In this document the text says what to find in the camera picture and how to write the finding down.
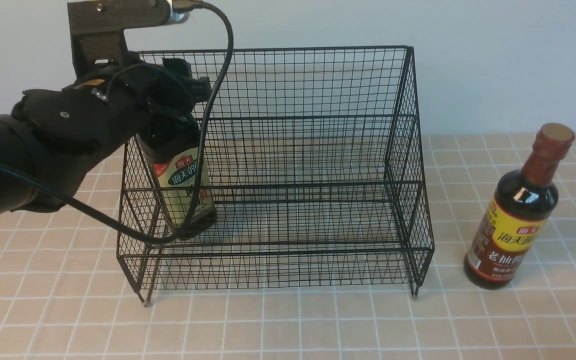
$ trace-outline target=wire basket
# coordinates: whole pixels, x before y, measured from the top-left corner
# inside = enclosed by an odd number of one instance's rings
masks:
[[[183,58],[194,77],[214,80],[225,52],[141,56]],[[217,223],[158,247],[118,235],[142,302],[155,289],[393,283],[417,296],[435,246],[412,47],[236,50],[212,116],[204,189]],[[119,220],[169,235],[155,193],[165,190],[153,189],[147,166],[131,139]]]

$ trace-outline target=bottle neck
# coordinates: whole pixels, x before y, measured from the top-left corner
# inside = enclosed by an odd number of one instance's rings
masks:
[[[560,160],[541,157],[533,152],[523,164],[521,175],[535,185],[550,185],[553,182],[559,164]]]

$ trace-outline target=dark soy sauce bottle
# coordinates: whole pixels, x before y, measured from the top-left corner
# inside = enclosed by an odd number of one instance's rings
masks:
[[[515,276],[559,200],[553,177],[575,139],[560,123],[537,133],[521,170],[506,173],[463,260],[468,279],[483,289],[505,287]]]

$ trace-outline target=soy sauce bottle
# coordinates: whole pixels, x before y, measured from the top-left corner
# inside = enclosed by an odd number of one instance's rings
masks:
[[[151,177],[161,188],[155,195],[171,232],[181,227],[190,209],[192,187],[199,170],[197,155],[200,139],[199,126],[190,113],[181,117],[158,115],[137,134],[137,141],[150,163]],[[210,186],[205,158],[202,167],[201,186]],[[196,237],[216,221],[217,210],[210,190],[201,189],[192,221],[180,239]]]
[[[547,123],[537,133],[532,153],[521,170],[506,173],[472,245],[463,260],[468,279],[483,289],[510,283],[559,200],[553,177],[575,139],[560,123]]]

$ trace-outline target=bottle cap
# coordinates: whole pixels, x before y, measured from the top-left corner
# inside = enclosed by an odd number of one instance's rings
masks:
[[[532,144],[532,151],[540,158],[560,161],[566,157],[575,133],[568,126],[550,122],[542,126]]]

